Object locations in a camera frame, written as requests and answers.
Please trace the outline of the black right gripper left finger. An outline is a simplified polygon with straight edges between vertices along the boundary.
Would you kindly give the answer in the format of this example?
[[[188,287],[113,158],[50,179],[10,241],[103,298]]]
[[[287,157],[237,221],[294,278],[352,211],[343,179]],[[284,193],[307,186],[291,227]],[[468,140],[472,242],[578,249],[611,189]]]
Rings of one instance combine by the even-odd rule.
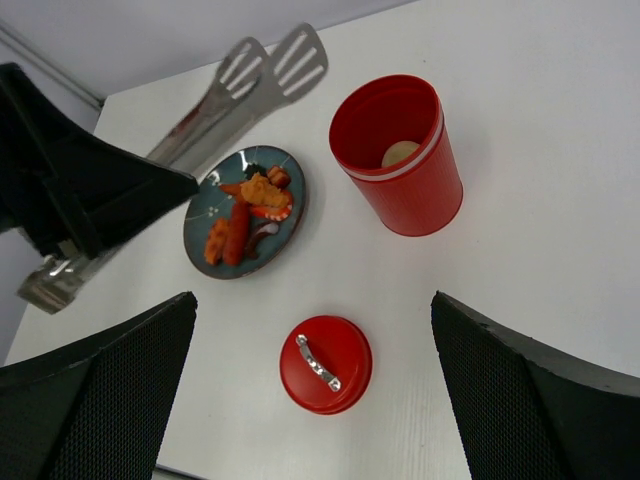
[[[151,478],[196,311],[196,297],[183,292],[2,367],[2,478]]]

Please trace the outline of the fried battered food piece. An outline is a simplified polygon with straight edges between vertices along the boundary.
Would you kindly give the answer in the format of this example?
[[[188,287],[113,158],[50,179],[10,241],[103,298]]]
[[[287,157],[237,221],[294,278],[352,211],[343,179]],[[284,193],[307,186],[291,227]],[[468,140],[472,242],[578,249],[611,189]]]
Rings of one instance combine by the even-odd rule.
[[[260,207],[281,209],[291,203],[287,193],[259,173],[240,185],[240,195],[245,202]]]

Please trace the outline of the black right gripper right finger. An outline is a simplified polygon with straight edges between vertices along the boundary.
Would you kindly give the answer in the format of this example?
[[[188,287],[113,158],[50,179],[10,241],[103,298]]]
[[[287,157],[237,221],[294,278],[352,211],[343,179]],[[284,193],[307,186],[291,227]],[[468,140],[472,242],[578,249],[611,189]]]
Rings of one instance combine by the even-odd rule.
[[[639,380],[439,292],[431,327],[474,479],[636,479]]]

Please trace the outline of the red sausage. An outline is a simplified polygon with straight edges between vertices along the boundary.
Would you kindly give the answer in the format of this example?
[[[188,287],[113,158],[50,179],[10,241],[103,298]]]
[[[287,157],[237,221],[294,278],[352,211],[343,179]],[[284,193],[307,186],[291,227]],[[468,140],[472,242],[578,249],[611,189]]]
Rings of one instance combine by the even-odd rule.
[[[223,251],[223,261],[230,266],[238,266],[243,258],[249,236],[250,211],[247,203],[236,202],[232,207],[229,221],[229,235]]]

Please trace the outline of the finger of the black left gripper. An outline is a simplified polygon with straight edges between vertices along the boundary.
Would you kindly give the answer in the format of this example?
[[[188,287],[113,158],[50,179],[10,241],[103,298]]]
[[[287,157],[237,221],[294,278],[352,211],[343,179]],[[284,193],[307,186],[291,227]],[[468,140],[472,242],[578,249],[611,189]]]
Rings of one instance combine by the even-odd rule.
[[[1,230],[41,256],[94,259],[199,190],[189,175],[110,145],[67,118],[16,63],[1,67]]]

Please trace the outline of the white steamed bun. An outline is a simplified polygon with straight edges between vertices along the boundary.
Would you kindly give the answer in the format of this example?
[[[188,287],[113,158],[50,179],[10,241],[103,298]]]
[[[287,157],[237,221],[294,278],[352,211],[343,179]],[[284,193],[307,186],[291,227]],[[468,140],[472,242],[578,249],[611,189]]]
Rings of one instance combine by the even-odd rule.
[[[413,141],[399,141],[394,143],[385,151],[381,161],[381,167],[389,168],[404,161],[419,147],[420,144]]]

